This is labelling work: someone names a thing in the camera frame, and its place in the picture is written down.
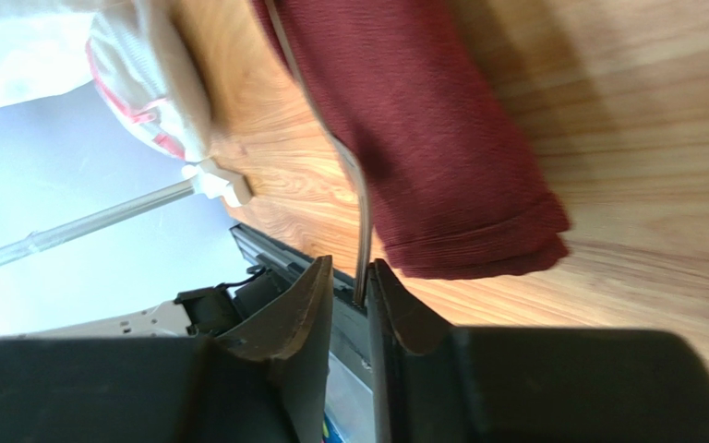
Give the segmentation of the wooden handled fork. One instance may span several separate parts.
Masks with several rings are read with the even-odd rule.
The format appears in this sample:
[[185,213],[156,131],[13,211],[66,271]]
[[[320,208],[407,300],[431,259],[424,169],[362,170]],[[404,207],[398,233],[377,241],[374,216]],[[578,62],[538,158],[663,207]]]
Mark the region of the wooden handled fork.
[[317,120],[319,127],[334,147],[339,159],[342,161],[342,169],[352,182],[357,195],[359,211],[359,234],[358,250],[356,259],[356,269],[354,276],[353,302],[359,306],[366,305],[367,297],[367,267],[371,258],[373,219],[371,214],[371,201],[368,194],[367,181],[362,170],[362,166],[356,156],[330,131],[327,123],[323,120],[317,104],[312,99],[310,89],[301,73],[300,66],[294,56],[288,36],[282,25],[280,14],[276,2],[272,0],[264,1],[270,18],[270,24],[281,47],[284,59],[289,70],[306,99],[306,103]]

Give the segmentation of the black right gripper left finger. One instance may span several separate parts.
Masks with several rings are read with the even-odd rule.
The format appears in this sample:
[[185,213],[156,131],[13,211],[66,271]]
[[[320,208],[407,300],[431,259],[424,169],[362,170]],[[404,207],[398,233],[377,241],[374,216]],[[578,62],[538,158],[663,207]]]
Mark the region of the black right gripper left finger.
[[221,337],[0,339],[0,442],[319,442],[331,257]]

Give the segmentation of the dark red cloth napkin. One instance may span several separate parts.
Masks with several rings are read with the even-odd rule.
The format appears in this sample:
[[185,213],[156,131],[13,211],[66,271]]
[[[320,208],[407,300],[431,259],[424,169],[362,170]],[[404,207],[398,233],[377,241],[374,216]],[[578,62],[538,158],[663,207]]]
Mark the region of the dark red cloth napkin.
[[360,163],[389,263],[426,280],[520,276],[570,222],[444,1],[257,1],[329,131]]

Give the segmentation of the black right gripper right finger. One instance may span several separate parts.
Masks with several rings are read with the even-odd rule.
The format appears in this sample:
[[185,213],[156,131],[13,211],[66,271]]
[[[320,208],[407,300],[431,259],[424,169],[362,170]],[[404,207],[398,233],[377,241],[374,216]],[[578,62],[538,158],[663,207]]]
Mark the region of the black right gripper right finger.
[[709,371],[652,329],[454,326],[367,271],[379,442],[709,442]]

